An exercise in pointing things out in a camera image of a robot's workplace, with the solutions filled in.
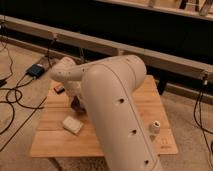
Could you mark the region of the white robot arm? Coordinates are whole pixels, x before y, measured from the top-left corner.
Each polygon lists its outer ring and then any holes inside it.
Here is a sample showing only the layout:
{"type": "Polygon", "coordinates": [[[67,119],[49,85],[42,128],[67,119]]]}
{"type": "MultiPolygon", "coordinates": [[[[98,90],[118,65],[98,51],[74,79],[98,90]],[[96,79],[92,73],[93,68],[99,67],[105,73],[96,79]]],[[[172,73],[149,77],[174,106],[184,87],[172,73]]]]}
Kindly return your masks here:
{"type": "Polygon", "coordinates": [[[110,171],[163,171],[132,98],[145,76],[135,55],[81,65],[64,57],[51,69],[69,97],[82,97],[110,171]]]}

